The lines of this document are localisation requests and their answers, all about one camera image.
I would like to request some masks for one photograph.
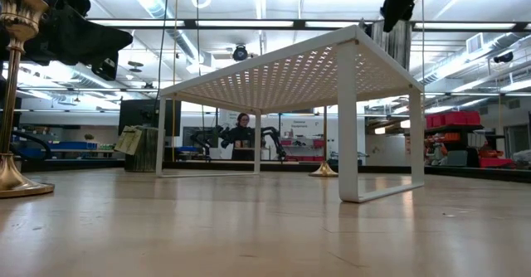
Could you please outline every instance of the candlestick base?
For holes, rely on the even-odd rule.
[[[308,174],[311,177],[338,177],[338,173],[330,168],[326,161],[321,163],[321,166],[316,171]]]
[[[33,182],[15,166],[12,153],[0,153],[0,198],[26,197],[53,192],[55,186]]]

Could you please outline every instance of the white metal frame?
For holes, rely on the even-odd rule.
[[[304,97],[304,101],[296,104],[279,103],[269,105],[237,104],[228,100],[217,99],[214,95],[201,95],[202,87],[210,87],[212,89],[212,85],[209,85],[209,83],[213,81],[226,79],[227,77],[232,78],[236,73],[242,73],[246,70],[251,72],[258,67],[265,67],[265,65],[271,65],[275,62],[292,61],[293,56],[303,58],[304,54],[309,54],[308,52],[315,54],[317,50],[322,50],[324,47],[330,51],[332,47],[334,48],[335,58],[332,58],[332,60],[337,73],[337,77],[335,77],[337,79],[334,82],[336,83],[335,86],[337,86],[336,95],[326,98],[321,95],[317,99],[308,95],[307,98],[306,96]],[[247,94],[248,91],[252,91],[251,95],[249,95],[252,98],[260,98],[264,95],[263,92],[266,91],[266,89],[262,89],[262,85],[267,83],[267,81],[262,80],[260,77],[257,79],[259,83],[249,84],[247,89],[245,89]],[[330,87],[330,79],[327,79],[326,82],[328,83],[327,87]],[[362,83],[363,89],[359,89],[359,83]],[[382,83],[388,83],[392,87],[379,87]],[[240,87],[239,84],[231,84],[230,87]],[[163,126],[166,98],[175,97],[178,100],[196,104],[207,104],[217,108],[254,114],[256,116],[256,131],[260,131],[262,114],[338,104],[339,137],[341,139],[339,142],[339,196],[341,200],[345,202],[366,202],[394,193],[412,190],[424,185],[422,91],[422,85],[378,47],[359,27],[346,27],[161,90],[156,173],[158,177],[212,177],[260,174],[261,147],[256,145],[253,173],[163,175]],[[356,162],[358,160],[356,102],[394,95],[409,95],[410,98],[412,182],[408,185],[362,193],[358,187],[358,163]],[[261,134],[255,133],[255,143],[260,142]]]

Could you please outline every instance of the paper sheet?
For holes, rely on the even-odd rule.
[[[139,146],[140,137],[142,137],[141,129],[133,126],[125,126],[114,150],[127,153],[128,155],[134,155],[136,148]]]

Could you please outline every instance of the perforated tabletop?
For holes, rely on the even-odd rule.
[[[358,26],[330,32],[233,66],[169,86],[161,96],[262,114],[338,103],[338,46],[352,43],[357,100],[423,90],[409,73]]]

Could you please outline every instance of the blue bin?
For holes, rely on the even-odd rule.
[[[97,143],[87,143],[82,141],[65,141],[59,143],[49,143],[50,149],[97,149]]]

